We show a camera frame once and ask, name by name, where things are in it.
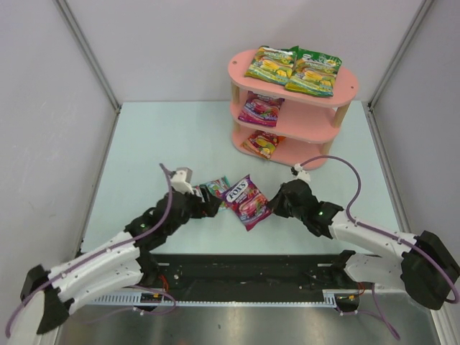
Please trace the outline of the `teal Fox's candy bag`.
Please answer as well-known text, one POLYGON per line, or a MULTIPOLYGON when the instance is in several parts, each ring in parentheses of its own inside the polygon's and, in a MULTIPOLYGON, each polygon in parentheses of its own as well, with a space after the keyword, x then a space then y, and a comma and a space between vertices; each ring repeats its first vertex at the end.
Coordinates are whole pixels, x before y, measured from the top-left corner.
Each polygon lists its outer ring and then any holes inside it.
POLYGON ((218 198, 230 188, 229 180, 226 176, 222 176, 215 180, 210 180, 206 183, 196 185, 195 189, 198 191, 198 194, 202 196, 201 187, 206 187, 213 196, 218 198))

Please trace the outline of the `purple Fox's berries candy bag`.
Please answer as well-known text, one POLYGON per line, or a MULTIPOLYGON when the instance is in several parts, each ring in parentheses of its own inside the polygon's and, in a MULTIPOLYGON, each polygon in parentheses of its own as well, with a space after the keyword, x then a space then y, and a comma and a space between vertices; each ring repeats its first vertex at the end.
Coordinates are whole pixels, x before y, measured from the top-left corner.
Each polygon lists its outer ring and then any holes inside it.
POLYGON ((247 231, 272 214, 268 200, 254 184, 250 175, 222 193, 222 201, 236 214, 247 231))

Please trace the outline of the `orange Fox's fruits candy bag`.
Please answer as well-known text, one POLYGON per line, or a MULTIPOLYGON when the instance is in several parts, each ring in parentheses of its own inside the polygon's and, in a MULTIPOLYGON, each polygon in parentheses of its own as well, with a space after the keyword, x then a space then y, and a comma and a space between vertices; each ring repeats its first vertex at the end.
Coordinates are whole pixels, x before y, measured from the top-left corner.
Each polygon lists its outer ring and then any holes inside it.
POLYGON ((277 146, 286 139, 273 133, 256 130, 241 144, 241 147, 255 155, 270 160, 277 146))

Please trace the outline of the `green Fox's candy bag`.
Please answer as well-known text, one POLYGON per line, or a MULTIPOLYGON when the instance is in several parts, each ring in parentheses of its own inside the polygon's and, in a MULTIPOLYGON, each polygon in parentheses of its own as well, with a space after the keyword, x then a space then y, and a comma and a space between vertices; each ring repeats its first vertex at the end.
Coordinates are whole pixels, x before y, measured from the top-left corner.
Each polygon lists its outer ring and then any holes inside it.
POLYGON ((296 61, 285 90, 321 98, 332 97, 342 60, 298 46, 293 47, 293 51, 296 61))

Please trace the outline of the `green spring tea candy bag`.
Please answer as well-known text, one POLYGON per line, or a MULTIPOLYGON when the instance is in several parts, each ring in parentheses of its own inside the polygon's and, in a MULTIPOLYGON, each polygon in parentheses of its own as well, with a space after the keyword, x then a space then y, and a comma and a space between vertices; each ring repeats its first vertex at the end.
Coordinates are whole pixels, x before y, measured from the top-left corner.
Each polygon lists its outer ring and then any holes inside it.
POLYGON ((297 60, 297 50, 260 46, 244 76, 284 86, 291 78, 297 60))

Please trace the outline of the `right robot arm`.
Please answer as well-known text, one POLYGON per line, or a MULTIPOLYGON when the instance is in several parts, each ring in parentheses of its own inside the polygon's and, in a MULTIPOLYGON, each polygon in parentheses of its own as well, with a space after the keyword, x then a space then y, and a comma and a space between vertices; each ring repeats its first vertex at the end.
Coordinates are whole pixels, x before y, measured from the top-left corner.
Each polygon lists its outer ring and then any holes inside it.
POLYGON ((436 234, 385 231, 352 221, 346 209, 319 201, 300 179, 283 183, 268 207, 277 216, 299 220, 315 236, 369 251, 370 255, 344 252, 335 264, 354 282, 404 290, 415 302, 435 311, 450 301, 459 265, 436 234))

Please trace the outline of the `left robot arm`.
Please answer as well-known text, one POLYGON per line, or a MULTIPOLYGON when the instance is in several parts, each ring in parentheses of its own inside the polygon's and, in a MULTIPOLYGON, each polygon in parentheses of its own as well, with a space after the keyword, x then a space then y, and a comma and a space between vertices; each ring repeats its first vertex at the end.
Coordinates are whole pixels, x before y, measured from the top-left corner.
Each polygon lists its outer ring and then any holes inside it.
POLYGON ((63 325, 79 308, 102 295, 134 285, 151 287, 160 276, 151 251, 189 220, 214 217, 220 205, 221 199, 205 187, 198 195, 174 190, 92 252, 51 270, 42 265, 30 269, 22 301, 36 289, 45 297, 36 333, 46 334, 63 325))

